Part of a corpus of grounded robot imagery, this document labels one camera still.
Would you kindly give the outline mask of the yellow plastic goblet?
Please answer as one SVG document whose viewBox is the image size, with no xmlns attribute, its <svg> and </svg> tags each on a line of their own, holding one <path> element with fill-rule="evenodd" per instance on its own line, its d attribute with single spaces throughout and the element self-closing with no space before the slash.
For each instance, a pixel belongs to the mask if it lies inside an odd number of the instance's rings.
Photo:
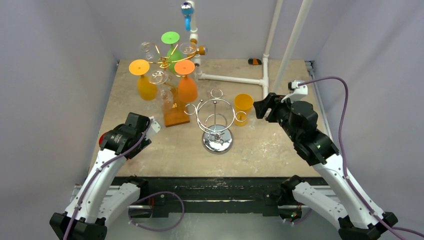
<svg viewBox="0 0 424 240">
<path fill-rule="evenodd" d="M 247 93 L 240 93 L 234 98 L 234 110 L 236 112 L 235 124 L 237 126 L 243 127 L 248 123 L 248 115 L 253 103 L 253 98 Z"/>
</svg>

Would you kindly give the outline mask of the chrome spiral glass rack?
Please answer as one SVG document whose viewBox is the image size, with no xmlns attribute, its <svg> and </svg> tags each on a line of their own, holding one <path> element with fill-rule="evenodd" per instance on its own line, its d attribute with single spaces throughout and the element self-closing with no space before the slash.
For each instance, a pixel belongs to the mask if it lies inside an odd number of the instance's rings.
<svg viewBox="0 0 424 240">
<path fill-rule="evenodd" d="M 238 115 L 246 117 L 248 114 L 244 110 L 236 110 L 235 107 L 227 100 L 223 99 L 224 93 L 219 90 L 219 95 L 214 95 L 215 89 L 209 92 L 210 99 L 200 99 L 197 104 L 187 103 L 184 113 L 188 116 L 195 116 L 195 121 L 199 129 L 202 131 L 202 146 L 211 154 L 222 155 L 227 153 L 234 144 L 234 135 L 230 127 L 235 123 L 245 123 L 246 120 L 238 119 Z M 229 117 L 218 112 L 218 104 L 223 103 L 225 107 L 230 109 Z M 200 113 L 203 108 L 211 104 L 213 112 L 204 120 L 201 119 Z"/>
</svg>

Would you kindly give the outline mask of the orange plastic goblet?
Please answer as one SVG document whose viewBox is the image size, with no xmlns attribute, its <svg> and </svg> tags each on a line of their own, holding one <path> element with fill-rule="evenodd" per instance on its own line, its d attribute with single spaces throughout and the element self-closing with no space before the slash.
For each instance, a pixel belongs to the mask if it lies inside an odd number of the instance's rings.
<svg viewBox="0 0 424 240">
<path fill-rule="evenodd" d="M 181 76 L 178 84 L 178 98 L 184 103 L 191 103 L 198 97 L 197 85 L 190 74 L 195 70 L 195 64 L 188 60 L 178 61 L 174 66 L 175 72 Z"/>
</svg>

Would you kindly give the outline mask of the clear wine glass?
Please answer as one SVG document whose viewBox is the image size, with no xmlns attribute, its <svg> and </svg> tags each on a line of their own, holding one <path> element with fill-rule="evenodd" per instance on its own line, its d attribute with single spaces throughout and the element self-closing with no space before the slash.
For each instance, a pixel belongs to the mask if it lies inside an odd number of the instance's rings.
<svg viewBox="0 0 424 240">
<path fill-rule="evenodd" d="M 189 57 L 189 56 L 195 56 L 198 52 L 197 44 L 189 41 L 189 42 L 183 42 L 179 45 L 179 51 Z"/>
<path fill-rule="evenodd" d="M 168 81 L 171 80 L 171 76 L 166 70 L 154 69 L 149 73 L 149 82 L 156 86 L 156 101 L 161 107 L 163 112 L 167 112 L 173 107 L 174 95 L 167 85 Z"/>
</svg>

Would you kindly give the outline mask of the green plastic goblet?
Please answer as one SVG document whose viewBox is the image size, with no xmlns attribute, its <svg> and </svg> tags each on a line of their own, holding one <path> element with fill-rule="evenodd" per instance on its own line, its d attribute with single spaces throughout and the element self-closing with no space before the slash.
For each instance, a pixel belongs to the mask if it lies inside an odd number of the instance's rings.
<svg viewBox="0 0 424 240">
<path fill-rule="evenodd" d="M 168 69 L 173 74 L 176 74 L 175 64 L 177 63 L 177 61 L 184 58 L 183 54 L 181 53 L 181 51 L 177 47 L 179 40 L 180 40 L 180 35 L 175 31 L 165 32 L 161 36 L 161 41 L 164 44 L 170 46 L 170 49 L 168 50 L 166 57 L 167 57 Z"/>
</svg>

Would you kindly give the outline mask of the yellow-orange plastic goblet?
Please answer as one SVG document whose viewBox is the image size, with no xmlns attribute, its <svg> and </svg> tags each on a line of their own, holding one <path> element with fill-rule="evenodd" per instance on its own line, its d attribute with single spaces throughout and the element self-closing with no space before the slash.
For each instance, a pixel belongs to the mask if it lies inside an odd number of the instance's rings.
<svg viewBox="0 0 424 240">
<path fill-rule="evenodd" d="M 156 98 L 157 87 L 150 82 L 150 63 L 144 59 L 137 59 L 130 63 L 129 72 L 134 76 L 139 76 L 136 88 L 139 96 L 145 101 L 152 101 Z"/>
</svg>

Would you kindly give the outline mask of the small clear glass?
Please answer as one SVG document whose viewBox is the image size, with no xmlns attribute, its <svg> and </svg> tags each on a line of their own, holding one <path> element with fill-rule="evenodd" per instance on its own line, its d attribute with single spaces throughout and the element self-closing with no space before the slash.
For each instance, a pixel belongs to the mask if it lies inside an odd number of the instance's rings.
<svg viewBox="0 0 424 240">
<path fill-rule="evenodd" d="M 161 55 L 158 53 L 157 46 L 154 43 L 142 42 L 138 49 L 143 58 L 148 62 L 157 63 L 161 59 Z"/>
</svg>

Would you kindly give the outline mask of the red plastic goblet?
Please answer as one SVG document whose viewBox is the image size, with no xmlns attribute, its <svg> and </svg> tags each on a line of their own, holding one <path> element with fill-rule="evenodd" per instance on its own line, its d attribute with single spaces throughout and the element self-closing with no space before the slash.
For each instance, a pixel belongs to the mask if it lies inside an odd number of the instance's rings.
<svg viewBox="0 0 424 240">
<path fill-rule="evenodd" d="M 102 134 L 98 139 L 98 145 L 100 146 L 102 144 L 103 138 L 105 134 Z"/>
</svg>

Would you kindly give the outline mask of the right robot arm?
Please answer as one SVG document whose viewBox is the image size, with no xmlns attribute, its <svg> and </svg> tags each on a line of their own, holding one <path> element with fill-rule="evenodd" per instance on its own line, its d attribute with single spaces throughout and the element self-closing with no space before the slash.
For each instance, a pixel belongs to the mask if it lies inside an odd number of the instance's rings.
<svg viewBox="0 0 424 240">
<path fill-rule="evenodd" d="M 318 192 L 298 175 L 280 185 L 277 204 L 295 201 L 310 207 L 330 222 L 343 240 L 377 240 L 398 218 L 382 210 L 349 173 L 339 149 L 317 128 L 318 113 L 311 103 L 291 101 L 269 93 L 253 103 L 257 119 L 277 123 L 293 143 L 296 153 L 320 174 L 338 201 Z"/>
</svg>

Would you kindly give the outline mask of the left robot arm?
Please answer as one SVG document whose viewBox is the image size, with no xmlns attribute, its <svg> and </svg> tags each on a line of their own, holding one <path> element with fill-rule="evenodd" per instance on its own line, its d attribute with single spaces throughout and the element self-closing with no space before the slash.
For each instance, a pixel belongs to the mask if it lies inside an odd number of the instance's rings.
<svg viewBox="0 0 424 240">
<path fill-rule="evenodd" d="M 62 213 L 54 213 L 49 224 L 60 240 L 104 240 L 108 228 L 132 203 L 149 199 L 148 181 L 130 176 L 108 196 L 119 170 L 151 144 L 161 130 L 154 116 L 130 112 L 125 123 L 99 139 L 95 163 L 75 198 Z"/>
</svg>

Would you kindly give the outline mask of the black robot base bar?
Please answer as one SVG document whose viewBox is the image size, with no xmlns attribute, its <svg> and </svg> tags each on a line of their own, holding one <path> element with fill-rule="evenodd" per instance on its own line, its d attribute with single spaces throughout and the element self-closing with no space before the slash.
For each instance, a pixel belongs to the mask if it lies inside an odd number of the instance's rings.
<svg viewBox="0 0 424 240">
<path fill-rule="evenodd" d="M 283 196 L 286 177 L 130 177 L 141 181 L 141 203 L 131 204 L 134 219 L 169 214 L 261 214 L 297 221 L 311 210 Z"/>
</svg>

